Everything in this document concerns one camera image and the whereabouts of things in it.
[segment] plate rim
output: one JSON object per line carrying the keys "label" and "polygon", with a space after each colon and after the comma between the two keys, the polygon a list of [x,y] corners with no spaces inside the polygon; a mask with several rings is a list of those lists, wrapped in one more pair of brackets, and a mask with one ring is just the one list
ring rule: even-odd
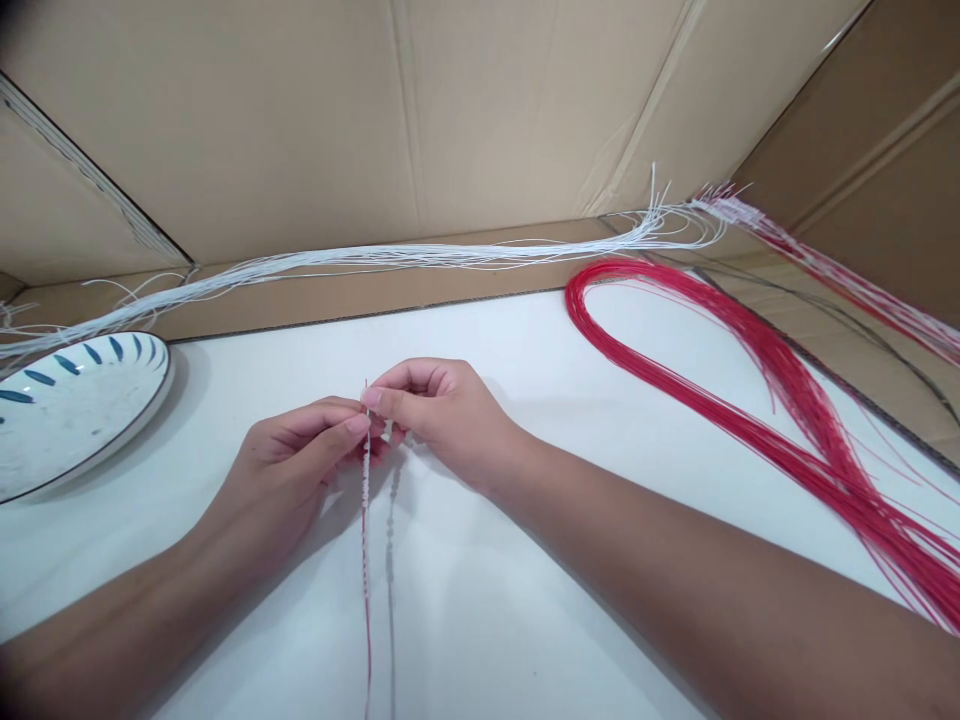
{"label": "plate rim", "polygon": [[19,495],[13,495],[13,496],[8,497],[8,498],[0,498],[0,505],[6,505],[7,503],[13,502],[14,500],[19,500],[19,499],[22,498],[22,497],[25,497],[25,496],[27,496],[27,495],[30,495],[31,493],[35,493],[35,492],[37,492],[38,490],[42,490],[43,488],[45,488],[45,487],[47,487],[47,486],[49,486],[49,485],[51,485],[51,484],[53,484],[53,483],[55,483],[55,482],[57,482],[57,481],[59,481],[59,480],[62,480],[64,477],[66,477],[66,476],[69,475],[70,473],[74,472],[78,467],[80,467],[81,465],[83,465],[85,462],[88,462],[88,461],[92,460],[92,459],[95,458],[97,455],[99,455],[99,454],[102,453],[104,450],[106,450],[106,449],[109,448],[111,445],[113,445],[115,442],[117,442],[121,437],[123,437],[123,434],[124,434],[125,432],[127,432],[127,430],[129,430],[133,425],[135,425],[135,424],[140,420],[141,417],[143,417],[143,414],[153,405],[154,400],[157,399],[157,395],[158,395],[158,394],[160,393],[160,391],[163,390],[164,387],[166,386],[167,381],[168,381],[169,378],[170,378],[170,370],[171,370],[171,368],[173,367],[173,356],[170,354],[170,345],[167,343],[167,341],[164,340],[164,339],[163,339],[162,337],[160,337],[159,335],[156,335],[155,333],[146,332],[146,331],[144,331],[144,330],[120,330],[119,332],[106,333],[106,334],[104,334],[104,335],[95,335],[95,336],[92,337],[92,338],[87,338],[86,340],[78,340],[77,342],[71,343],[70,345],[65,345],[65,346],[63,346],[63,347],[61,347],[61,348],[57,348],[56,350],[51,350],[50,352],[48,352],[48,353],[47,353],[46,355],[44,355],[43,357],[37,358],[36,360],[34,360],[34,361],[33,361],[32,363],[30,363],[29,365],[24,365],[22,368],[20,368],[19,370],[17,370],[17,372],[21,372],[21,371],[23,371],[23,370],[28,370],[30,367],[32,367],[32,366],[35,365],[36,363],[38,363],[38,362],[40,362],[40,361],[42,361],[42,360],[46,360],[48,357],[52,356],[52,355],[55,354],[55,353],[63,352],[63,351],[64,351],[65,349],[67,349],[67,348],[76,347],[77,345],[81,345],[81,344],[83,344],[83,343],[85,343],[85,342],[90,342],[91,340],[96,340],[96,339],[98,339],[98,338],[113,337],[113,336],[115,336],[115,335],[126,335],[126,334],[134,334],[134,333],[139,334],[139,335],[149,335],[149,336],[152,337],[152,338],[156,338],[157,340],[160,341],[160,343],[163,345],[163,347],[166,348],[166,351],[167,351],[167,353],[166,353],[166,354],[167,354],[166,366],[165,366],[164,369],[163,369],[163,377],[160,379],[160,382],[159,382],[159,384],[157,385],[156,390],[154,390],[154,391],[153,391],[153,394],[150,396],[150,399],[147,400],[147,402],[144,404],[144,406],[140,409],[140,412],[138,412],[138,413],[136,414],[136,416],[135,416],[129,423],[127,423],[120,432],[118,432],[116,435],[114,435],[113,438],[110,440],[110,442],[104,444],[102,447],[100,447],[100,449],[98,449],[98,450],[97,450],[96,452],[94,452],[92,455],[88,455],[88,456],[85,457],[83,460],[81,460],[80,462],[78,462],[76,465],[74,465],[74,466],[71,467],[71,468],[68,468],[67,470],[64,470],[62,473],[60,473],[60,474],[57,475],[56,477],[54,477],[54,478],[52,478],[52,479],[50,479],[50,480],[47,480],[46,482],[44,482],[44,483],[42,483],[42,484],[40,484],[40,485],[37,485],[36,487],[30,488],[29,490],[24,490],[24,491],[23,491],[22,493],[20,493]]}

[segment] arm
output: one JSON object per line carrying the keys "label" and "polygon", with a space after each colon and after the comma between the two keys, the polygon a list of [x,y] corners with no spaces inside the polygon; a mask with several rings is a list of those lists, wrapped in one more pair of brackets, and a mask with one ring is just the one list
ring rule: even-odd
{"label": "arm", "polygon": [[[339,398],[254,425],[183,540],[0,648],[18,717],[126,717],[309,529],[335,464],[366,438]],[[382,424],[374,432],[382,432]],[[382,454],[384,443],[375,445]]]}
{"label": "arm", "polygon": [[364,395],[535,533],[729,717],[958,717],[960,642],[826,568],[552,447],[466,363]]}

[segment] fingernail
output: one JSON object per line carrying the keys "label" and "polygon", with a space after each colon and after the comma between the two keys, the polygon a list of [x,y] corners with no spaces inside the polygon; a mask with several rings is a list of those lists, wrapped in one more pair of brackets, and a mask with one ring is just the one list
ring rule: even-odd
{"label": "fingernail", "polygon": [[352,418],[347,420],[347,430],[352,432],[354,435],[365,433],[369,427],[370,418],[368,418],[366,415],[354,415]]}
{"label": "fingernail", "polygon": [[381,397],[383,397],[383,390],[380,388],[366,388],[360,396],[360,402],[371,410],[376,410]]}

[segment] forearm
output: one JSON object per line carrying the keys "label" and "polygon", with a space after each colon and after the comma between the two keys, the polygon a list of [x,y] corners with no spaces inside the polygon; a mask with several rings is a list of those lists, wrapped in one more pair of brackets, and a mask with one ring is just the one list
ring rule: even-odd
{"label": "forearm", "polygon": [[960,644],[926,621],[529,436],[511,455],[486,485],[491,499],[723,714],[960,711]]}
{"label": "forearm", "polygon": [[21,712],[132,713],[196,649],[240,588],[182,543],[124,573],[2,648]]}

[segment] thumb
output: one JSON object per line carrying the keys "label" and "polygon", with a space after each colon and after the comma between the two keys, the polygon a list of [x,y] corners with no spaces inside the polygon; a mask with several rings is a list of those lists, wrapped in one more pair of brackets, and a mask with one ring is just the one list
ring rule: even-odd
{"label": "thumb", "polygon": [[428,398],[403,390],[369,387],[363,391],[360,399],[380,417],[398,422],[419,435],[423,434],[430,402]]}
{"label": "thumb", "polygon": [[366,439],[369,429],[370,418],[357,413],[324,430],[284,465],[292,476],[315,478],[319,483],[338,460]]}

